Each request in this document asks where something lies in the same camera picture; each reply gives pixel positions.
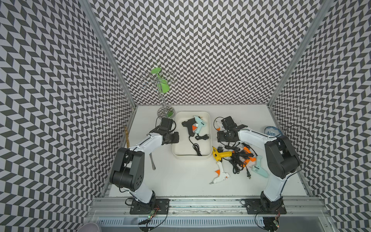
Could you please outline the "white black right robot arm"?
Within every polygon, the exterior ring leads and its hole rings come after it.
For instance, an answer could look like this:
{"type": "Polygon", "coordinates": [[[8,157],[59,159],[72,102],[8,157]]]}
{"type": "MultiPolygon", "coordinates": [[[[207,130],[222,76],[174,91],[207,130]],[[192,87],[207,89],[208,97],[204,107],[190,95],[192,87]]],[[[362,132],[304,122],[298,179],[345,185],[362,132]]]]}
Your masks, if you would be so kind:
{"type": "Polygon", "coordinates": [[[257,207],[261,212],[276,212],[283,205],[282,192],[290,174],[294,174],[301,165],[291,141],[284,135],[272,137],[254,131],[246,125],[237,125],[230,116],[223,118],[221,124],[224,130],[217,132],[218,142],[242,142],[265,152],[271,173],[257,207]]]}

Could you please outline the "mint green glue gun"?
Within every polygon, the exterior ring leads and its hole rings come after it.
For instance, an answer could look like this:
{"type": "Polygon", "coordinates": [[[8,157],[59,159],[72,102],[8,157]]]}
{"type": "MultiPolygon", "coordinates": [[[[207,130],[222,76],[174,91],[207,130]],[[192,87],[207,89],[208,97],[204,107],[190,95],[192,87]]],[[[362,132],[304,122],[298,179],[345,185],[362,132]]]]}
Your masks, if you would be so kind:
{"type": "Polygon", "coordinates": [[[196,134],[196,140],[208,140],[210,137],[208,134],[205,134],[205,135],[200,135],[200,132],[202,130],[202,128],[204,128],[206,126],[206,123],[202,120],[202,118],[198,117],[198,116],[194,116],[194,119],[196,121],[196,128],[194,129],[194,132],[196,134]]]}

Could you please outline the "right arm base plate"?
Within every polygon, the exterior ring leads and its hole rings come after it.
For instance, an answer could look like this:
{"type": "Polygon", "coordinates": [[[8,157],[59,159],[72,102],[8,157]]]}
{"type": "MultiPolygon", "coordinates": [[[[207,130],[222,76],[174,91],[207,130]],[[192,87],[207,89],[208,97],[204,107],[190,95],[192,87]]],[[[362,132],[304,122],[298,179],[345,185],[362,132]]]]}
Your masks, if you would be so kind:
{"type": "Polygon", "coordinates": [[[287,214],[283,198],[270,202],[268,199],[242,199],[249,215],[255,214],[287,214]]]}

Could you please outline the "white glue gun orange trigger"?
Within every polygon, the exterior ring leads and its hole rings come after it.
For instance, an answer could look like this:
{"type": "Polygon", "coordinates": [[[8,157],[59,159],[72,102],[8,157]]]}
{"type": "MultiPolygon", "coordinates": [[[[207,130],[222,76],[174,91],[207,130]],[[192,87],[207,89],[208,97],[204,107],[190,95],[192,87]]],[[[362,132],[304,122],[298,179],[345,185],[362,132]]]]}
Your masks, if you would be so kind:
{"type": "Polygon", "coordinates": [[[220,126],[220,125],[215,126],[215,129],[217,131],[223,131],[224,130],[224,128],[222,126],[220,126]]]}

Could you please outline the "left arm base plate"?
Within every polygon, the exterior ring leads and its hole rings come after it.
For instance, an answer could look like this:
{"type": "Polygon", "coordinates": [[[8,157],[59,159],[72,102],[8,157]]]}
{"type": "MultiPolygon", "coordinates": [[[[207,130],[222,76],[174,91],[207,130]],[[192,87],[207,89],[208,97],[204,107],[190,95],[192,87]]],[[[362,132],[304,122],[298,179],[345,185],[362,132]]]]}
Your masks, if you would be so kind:
{"type": "Polygon", "coordinates": [[[167,215],[169,212],[170,199],[155,199],[148,204],[141,203],[132,200],[130,204],[131,215],[149,215],[152,211],[156,212],[156,215],[167,215]]]}

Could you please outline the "black glue gun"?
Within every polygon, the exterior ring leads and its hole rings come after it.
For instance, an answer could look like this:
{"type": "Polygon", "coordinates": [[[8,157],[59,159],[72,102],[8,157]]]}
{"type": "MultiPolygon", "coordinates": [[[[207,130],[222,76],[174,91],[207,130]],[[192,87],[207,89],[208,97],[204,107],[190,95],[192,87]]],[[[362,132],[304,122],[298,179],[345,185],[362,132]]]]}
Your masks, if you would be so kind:
{"type": "Polygon", "coordinates": [[[195,132],[194,132],[194,130],[193,130],[193,126],[194,126],[195,123],[196,123],[195,119],[194,119],[194,118],[191,118],[191,119],[189,119],[189,120],[187,120],[187,121],[183,121],[183,122],[182,122],[182,126],[187,128],[187,131],[188,131],[188,139],[189,139],[189,141],[191,142],[192,147],[193,147],[193,149],[195,150],[197,156],[200,156],[200,157],[201,157],[202,154],[201,154],[201,151],[200,151],[200,147],[199,147],[199,145],[198,145],[197,143],[193,143],[193,142],[191,141],[191,137],[194,137],[194,136],[195,136],[195,132]]]}

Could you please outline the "white plastic storage box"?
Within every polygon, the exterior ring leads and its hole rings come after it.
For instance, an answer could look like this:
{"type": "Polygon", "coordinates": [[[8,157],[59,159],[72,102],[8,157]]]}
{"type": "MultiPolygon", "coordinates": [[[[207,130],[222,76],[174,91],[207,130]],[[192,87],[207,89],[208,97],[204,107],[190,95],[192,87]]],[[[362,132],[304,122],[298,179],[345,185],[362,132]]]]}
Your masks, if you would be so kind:
{"type": "Polygon", "coordinates": [[[172,152],[178,159],[205,160],[212,155],[210,115],[204,111],[182,111],[175,116],[179,142],[172,152]]]}

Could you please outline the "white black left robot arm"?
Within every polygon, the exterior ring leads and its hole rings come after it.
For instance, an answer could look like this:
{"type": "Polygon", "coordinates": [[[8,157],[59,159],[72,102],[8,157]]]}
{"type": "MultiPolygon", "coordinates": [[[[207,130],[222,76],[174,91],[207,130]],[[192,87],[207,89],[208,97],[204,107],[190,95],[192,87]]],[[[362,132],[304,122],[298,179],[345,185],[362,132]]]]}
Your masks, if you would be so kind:
{"type": "Polygon", "coordinates": [[[113,163],[109,181],[118,188],[124,188],[142,204],[149,204],[155,193],[144,183],[145,157],[157,148],[167,144],[177,144],[179,133],[172,119],[162,118],[158,126],[151,130],[138,144],[130,148],[120,148],[113,163]]]}

